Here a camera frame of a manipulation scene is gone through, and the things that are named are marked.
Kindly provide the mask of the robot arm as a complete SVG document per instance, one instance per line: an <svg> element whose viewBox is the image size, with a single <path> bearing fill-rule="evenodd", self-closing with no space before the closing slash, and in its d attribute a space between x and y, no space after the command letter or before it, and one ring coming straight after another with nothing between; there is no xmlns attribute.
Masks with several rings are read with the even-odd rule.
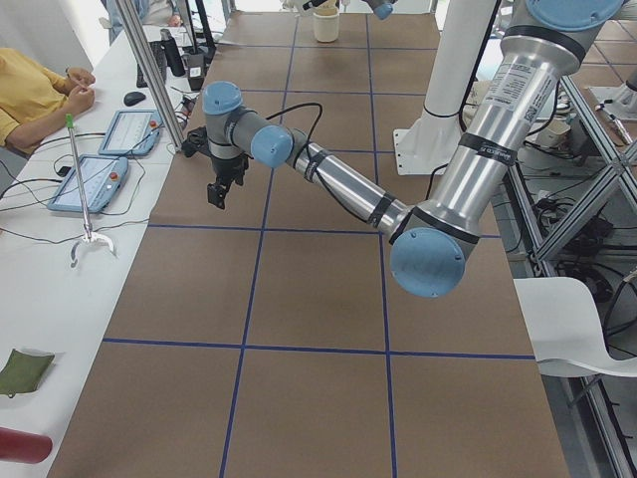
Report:
<svg viewBox="0 0 637 478"><path fill-rule="evenodd" d="M394 134L402 174L426 174L434 187L412 206L399 201L313 142L247 108L240 89L219 81L202 95L206 124L183 142L186 154L210 157L216 174L208 200L223 207L250 160L288 165L343 209L385 234L390 270L407 292L438 298L462 280L480 239L490 197L515 165L542 108L576 73L603 25L631 1L517 1L491 83L467 127L460 122L499 5L450 3L421 117Z"/></svg>
<svg viewBox="0 0 637 478"><path fill-rule="evenodd" d="M379 19L387 19L394 11L394 0L363 0L372 13Z"/></svg>

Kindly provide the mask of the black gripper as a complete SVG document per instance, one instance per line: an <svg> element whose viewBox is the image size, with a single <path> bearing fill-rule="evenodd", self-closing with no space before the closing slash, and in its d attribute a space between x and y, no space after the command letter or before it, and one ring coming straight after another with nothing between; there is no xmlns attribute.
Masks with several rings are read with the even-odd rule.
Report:
<svg viewBox="0 0 637 478"><path fill-rule="evenodd" d="M187 157L201 153L211 159L216 180L207 184L207 200L218 209L224 210L225 198L232 184L244 184L244 175L249 164L248 155L229 143L209 139L205 126L191 130L183 141L181 150Z"/></svg>

